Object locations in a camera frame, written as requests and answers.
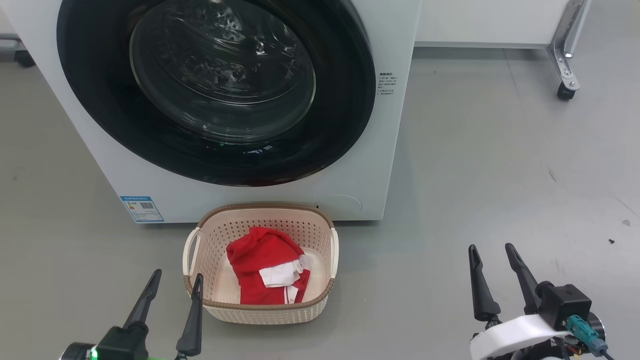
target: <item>red and white garment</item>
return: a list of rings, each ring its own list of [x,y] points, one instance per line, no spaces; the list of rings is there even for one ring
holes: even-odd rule
[[[240,285],[240,304],[302,302],[311,273],[305,253],[289,235],[251,227],[227,245],[227,257]]]

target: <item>front-loading washing machine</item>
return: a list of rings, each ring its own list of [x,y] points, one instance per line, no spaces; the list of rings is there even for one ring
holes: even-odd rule
[[[382,219],[421,0],[0,0],[136,222]]]

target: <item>laundry basket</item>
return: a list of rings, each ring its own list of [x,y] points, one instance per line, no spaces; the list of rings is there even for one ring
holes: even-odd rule
[[[226,249],[253,226],[287,233],[307,255],[311,275],[303,302],[240,304],[240,287]],[[316,209],[288,204],[233,205],[210,212],[191,232],[184,246],[182,271],[189,294],[196,275],[204,276],[204,308],[219,320],[256,325],[301,323],[317,318],[324,309],[335,282],[338,253],[333,223]]]

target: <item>white basket handle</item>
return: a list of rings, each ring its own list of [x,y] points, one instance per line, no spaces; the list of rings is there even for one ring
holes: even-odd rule
[[[195,265],[195,261],[189,264],[189,251],[191,250],[191,244],[193,244],[194,239],[198,239],[196,241],[196,247],[193,251],[193,260],[196,258],[196,254],[198,254],[198,248],[200,247],[200,236],[202,233],[200,232],[200,228],[196,227],[193,229],[189,237],[187,238],[187,242],[184,244],[184,251],[182,252],[182,273],[185,276],[191,276],[193,273],[193,265]]]
[[[338,272],[338,258],[340,257],[340,245],[338,241],[338,232],[334,227],[331,228],[331,277],[335,279]]]

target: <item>caster wheel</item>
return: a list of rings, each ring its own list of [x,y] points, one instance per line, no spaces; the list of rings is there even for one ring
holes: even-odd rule
[[[17,62],[21,67],[32,67],[36,65],[35,61],[33,61],[29,51],[21,50],[16,51],[13,60]]]
[[[558,88],[558,99],[571,100],[574,95],[575,90],[569,90],[565,87],[564,83],[560,83],[560,87]]]

